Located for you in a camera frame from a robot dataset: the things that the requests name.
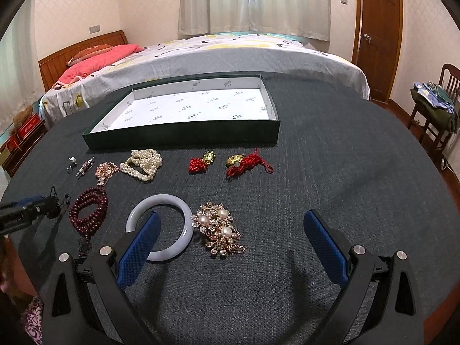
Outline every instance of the chair backrest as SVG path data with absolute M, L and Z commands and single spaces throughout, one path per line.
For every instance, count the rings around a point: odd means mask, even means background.
M 446 79 L 445 84 L 442 84 L 444 80 L 445 71 L 449 71 L 449 80 Z M 450 63 L 446 63 L 442 67 L 441 77 L 439 78 L 438 83 L 449 95 L 450 99 L 453 101 L 454 105 L 457 102 L 457 98 L 460 95 L 460 70 Z

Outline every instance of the light switch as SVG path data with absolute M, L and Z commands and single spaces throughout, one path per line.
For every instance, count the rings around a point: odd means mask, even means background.
M 101 27 L 99 25 L 93 26 L 89 28 L 89 33 L 99 32 L 100 30 L 101 30 Z

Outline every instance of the person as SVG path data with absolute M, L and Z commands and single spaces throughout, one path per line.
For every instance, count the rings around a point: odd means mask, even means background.
M 7 344 L 42 345 L 43 302 L 18 287 L 3 236 L 0 236 L 0 290 L 0 328 L 3 328 L 0 336 L 9 339 Z

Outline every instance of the red box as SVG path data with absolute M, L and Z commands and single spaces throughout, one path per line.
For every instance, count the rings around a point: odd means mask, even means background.
M 24 138 L 28 135 L 31 130 L 34 129 L 34 127 L 40 123 L 40 117 L 38 114 L 32 115 L 26 123 L 22 125 L 22 127 L 18 130 L 18 135 L 21 140 L 24 140 Z
M 19 145 L 19 139 L 16 134 L 10 136 L 10 138 L 6 141 L 6 147 L 10 152 L 12 152 L 16 147 Z

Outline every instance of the red bead bracelet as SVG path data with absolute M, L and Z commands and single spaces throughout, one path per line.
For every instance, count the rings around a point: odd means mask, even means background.
M 97 209 L 85 218 L 78 218 L 82 209 L 89 205 L 97 204 Z M 79 257 L 86 257 L 91 250 L 91 236 L 100 228 L 107 216 L 109 199 L 107 193 L 101 188 L 89 188 L 78 196 L 76 201 L 68 210 L 68 218 L 73 227 L 81 235 L 78 250 Z

